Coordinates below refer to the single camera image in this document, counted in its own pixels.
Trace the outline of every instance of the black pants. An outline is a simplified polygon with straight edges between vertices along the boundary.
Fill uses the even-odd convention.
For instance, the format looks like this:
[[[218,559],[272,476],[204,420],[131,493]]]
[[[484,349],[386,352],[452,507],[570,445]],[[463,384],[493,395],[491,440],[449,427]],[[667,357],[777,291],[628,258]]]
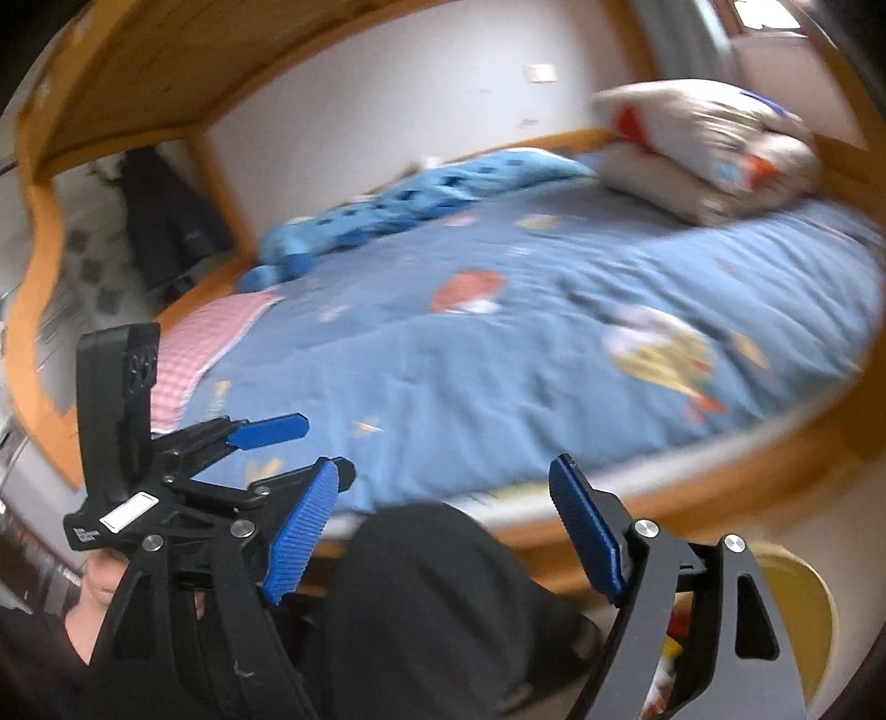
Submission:
[[[301,669],[329,720],[493,720],[583,622],[473,520],[412,505],[354,537]]]

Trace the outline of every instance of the gray curtain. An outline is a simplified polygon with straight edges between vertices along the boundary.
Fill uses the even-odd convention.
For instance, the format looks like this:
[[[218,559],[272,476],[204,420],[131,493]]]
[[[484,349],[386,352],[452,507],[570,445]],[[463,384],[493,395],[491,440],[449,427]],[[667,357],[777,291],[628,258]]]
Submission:
[[[741,85],[729,36],[710,0],[631,0],[664,78]]]

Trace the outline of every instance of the patterned bedding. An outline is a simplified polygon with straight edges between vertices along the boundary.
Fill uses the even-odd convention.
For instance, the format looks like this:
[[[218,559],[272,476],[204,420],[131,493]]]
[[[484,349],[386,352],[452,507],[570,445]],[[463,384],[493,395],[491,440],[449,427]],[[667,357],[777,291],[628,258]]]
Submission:
[[[201,478],[244,485],[319,455],[339,510],[588,472],[752,427],[859,372],[882,244],[809,200],[694,228],[594,179],[544,184],[321,259],[203,379],[184,424],[303,412],[305,440]]]

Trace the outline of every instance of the silver screw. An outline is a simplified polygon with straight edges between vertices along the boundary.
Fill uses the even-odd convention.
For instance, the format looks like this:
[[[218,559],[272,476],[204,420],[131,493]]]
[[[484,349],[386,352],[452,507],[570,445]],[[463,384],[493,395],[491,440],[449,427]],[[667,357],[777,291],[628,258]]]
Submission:
[[[637,520],[633,524],[633,529],[637,531],[637,535],[643,537],[655,537],[658,535],[658,525],[652,520]]]
[[[142,547],[148,552],[156,552],[163,547],[163,538],[159,535],[148,535],[142,541]]]
[[[255,532],[255,523],[249,520],[234,520],[230,526],[230,534],[234,537],[249,537]]]
[[[744,552],[747,545],[738,535],[727,535],[723,539],[723,543],[732,552]]]

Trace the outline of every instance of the floor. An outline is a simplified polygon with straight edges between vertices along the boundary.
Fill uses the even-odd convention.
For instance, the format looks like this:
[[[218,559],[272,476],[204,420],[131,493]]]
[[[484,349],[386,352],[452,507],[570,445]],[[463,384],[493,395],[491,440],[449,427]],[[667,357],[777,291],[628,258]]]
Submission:
[[[815,505],[804,518],[787,526],[737,528],[749,539],[776,542],[815,567],[834,594],[839,632],[828,677],[810,708],[818,718],[839,695],[864,660],[886,622],[886,457],[868,467],[837,497]],[[609,628],[613,613],[596,610],[592,617]],[[532,709],[519,720],[563,720],[580,685]]]

